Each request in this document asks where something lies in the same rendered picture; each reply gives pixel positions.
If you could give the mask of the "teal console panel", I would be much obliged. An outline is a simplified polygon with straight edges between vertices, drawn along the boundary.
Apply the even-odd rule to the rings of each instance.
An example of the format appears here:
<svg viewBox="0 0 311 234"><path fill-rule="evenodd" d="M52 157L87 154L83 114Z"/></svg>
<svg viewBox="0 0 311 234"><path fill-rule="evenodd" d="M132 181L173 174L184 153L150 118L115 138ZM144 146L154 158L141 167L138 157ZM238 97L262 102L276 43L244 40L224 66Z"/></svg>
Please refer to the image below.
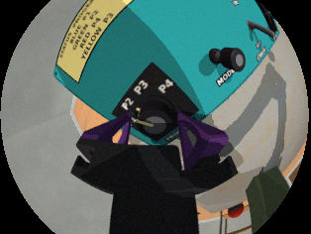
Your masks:
<svg viewBox="0 0 311 234"><path fill-rule="evenodd" d="M167 145L179 137L178 111L205 119L278 35L259 0L87 0L53 76L108 121L130 111L132 136Z"/></svg>

